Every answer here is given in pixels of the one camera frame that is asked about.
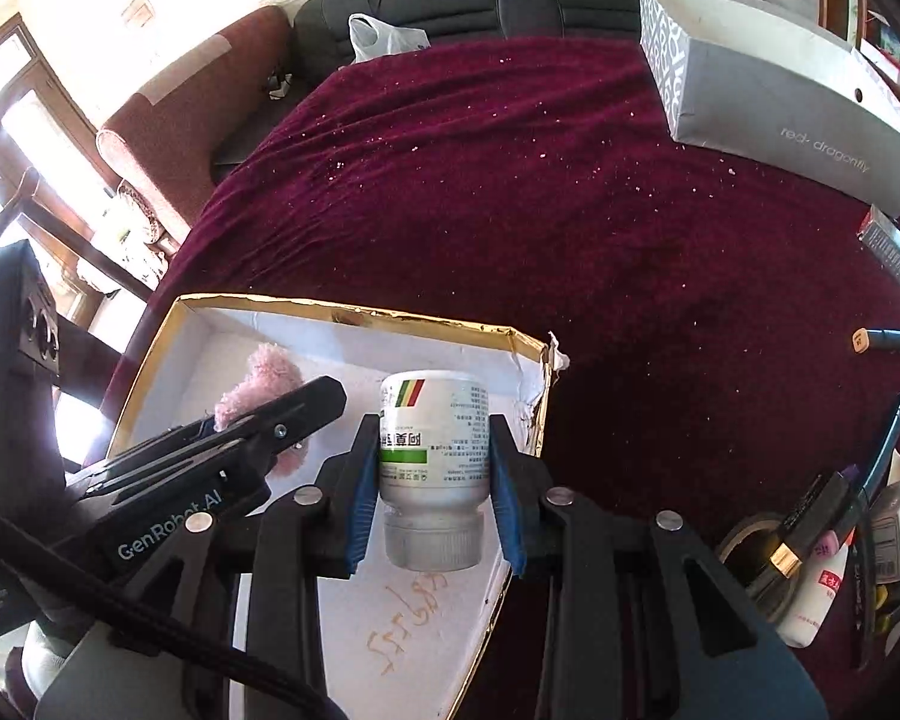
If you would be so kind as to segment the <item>tape roll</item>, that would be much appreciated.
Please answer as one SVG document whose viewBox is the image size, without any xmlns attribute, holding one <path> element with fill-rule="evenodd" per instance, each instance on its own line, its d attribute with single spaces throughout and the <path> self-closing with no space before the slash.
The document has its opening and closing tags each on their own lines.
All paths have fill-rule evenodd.
<svg viewBox="0 0 900 720">
<path fill-rule="evenodd" d="M 787 606 L 792 603 L 797 577 L 776 578 L 774 582 L 759 585 L 756 590 L 751 590 L 751 585 L 769 566 L 770 555 L 779 546 L 777 528 L 781 523 L 780 515 L 767 512 L 745 518 L 717 548 L 718 561 L 727 567 L 736 582 L 746 590 L 752 603 L 772 624 L 781 621 Z"/>
</svg>

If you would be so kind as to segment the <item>white tube red label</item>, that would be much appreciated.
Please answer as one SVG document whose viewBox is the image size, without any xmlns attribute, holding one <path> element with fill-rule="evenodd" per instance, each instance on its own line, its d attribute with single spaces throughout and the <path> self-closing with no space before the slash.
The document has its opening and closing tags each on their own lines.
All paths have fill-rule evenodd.
<svg viewBox="0 0 900 720">
<path fill-rule="evenodd" d="M 792 603 L 777 622 L 777 634 L 787 647 L 806 649 L 813 644 L 842 587 L 847 558 L 847 544 L 827 532 L 803 562 Z"/>
</svg>

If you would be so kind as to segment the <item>small white carton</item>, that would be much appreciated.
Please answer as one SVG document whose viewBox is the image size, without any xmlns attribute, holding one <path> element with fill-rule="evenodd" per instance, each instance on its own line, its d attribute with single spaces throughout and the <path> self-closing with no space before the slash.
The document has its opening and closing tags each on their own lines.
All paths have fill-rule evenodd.
<svg viewBox="0 0 900 720">
<path fill-rule="evenodd" d="M 871 507 L 878 583 L 900 581 L 900 480 L 888 484 Z"/>
</svg>

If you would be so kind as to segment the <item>dark red bed cover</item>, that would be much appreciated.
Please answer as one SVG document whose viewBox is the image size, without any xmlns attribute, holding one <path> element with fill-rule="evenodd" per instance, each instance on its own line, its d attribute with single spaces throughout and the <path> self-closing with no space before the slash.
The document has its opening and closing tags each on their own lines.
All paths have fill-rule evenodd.
<svg viewBox="0 0 900 720">
<path fill-rule="evenodd" d="M 335 71 L 214 190 L 103 400 L 125 401 L 175 298 L 345 302 L 554 333 L 543 457 L 608 511 L 709 543 L 863 460 L 900 355 L 899 284 L 859 202 L 680 145 L 640 47 L 437 46 Z"/>
</svg>

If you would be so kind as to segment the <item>white medicine bottle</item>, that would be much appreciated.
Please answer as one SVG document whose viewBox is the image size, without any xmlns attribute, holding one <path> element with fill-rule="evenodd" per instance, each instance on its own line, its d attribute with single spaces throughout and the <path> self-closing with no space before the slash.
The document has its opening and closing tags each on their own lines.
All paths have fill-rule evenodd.
<svg viewBox="0 0 900 720">
<path fill-rule="evenodd" d="M 482 558 L 489 395 L 460 371 L 408 371 L 380 385 L 379 491 L 395 566 L 457 572 Z"/>
</svg>

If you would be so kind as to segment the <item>blue pen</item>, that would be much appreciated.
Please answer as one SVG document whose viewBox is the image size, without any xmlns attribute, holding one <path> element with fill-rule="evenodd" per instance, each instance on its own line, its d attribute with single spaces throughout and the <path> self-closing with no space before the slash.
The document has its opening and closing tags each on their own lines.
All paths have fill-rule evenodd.
<svg viewBox="0 0 900 720">
<path fill-rule="evenodd" d="M 891 457 L 900 438 L 900 392 L 893 398 L 888 415 L 877 432 L 877 440 L 866 462 L 860 466 L 855 481 L 855 494 L 860 504 L 870 507 L 889 473 Z"/>
</svg>

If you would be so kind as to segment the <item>small barcode carton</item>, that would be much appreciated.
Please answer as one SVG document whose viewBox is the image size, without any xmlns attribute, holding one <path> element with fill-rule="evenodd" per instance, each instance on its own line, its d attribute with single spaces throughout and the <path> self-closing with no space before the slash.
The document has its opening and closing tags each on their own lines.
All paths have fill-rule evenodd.
<svg viewBox="0 0 900 720">
<path fill-rule="evenodd" d="M 900 229 L 879 208 L 870 206 L 857 238 L 877 257 L 900 286 Z"/>
</svg>

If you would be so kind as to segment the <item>grey shoe box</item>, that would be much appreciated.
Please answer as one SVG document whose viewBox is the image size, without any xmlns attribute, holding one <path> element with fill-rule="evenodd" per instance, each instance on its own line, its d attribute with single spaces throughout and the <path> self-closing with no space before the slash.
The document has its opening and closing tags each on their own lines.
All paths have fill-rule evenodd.
<svg viewBox="0 0 900 720">
<path fill-rule="evenodd" d="M 763 0 L 639 0 L 671 138 L 900 216 L 900 100 L 839 37 Z"/>
</svg>

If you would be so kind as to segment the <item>black marker yellow cap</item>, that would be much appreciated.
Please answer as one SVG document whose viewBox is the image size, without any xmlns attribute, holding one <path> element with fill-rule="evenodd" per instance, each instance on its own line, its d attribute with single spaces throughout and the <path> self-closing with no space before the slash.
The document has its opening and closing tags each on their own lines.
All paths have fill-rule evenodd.
<svg viewBox="0 0 900 720">
<path fill-rule="evenodd" d="M 891 328 L 859 328 L 852 333 L 852 349 L 857 355 L 866 351 L 900 353 L 900 330 Z"/>
</svg>

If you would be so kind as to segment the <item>white plastic bag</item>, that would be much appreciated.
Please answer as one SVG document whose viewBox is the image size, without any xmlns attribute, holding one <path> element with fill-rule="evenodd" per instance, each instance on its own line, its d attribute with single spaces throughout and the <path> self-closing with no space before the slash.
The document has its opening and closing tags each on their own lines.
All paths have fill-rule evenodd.
<svg viewBox="0 0 900 720">
<path fill-rule="evenodd" d="M 347 27 L 356 64 L 390 55 L 411 54 L 430 47 L 429 36 L 424 29 L 400 28 L 365 13 L 349 16 Z"/>
</svg>

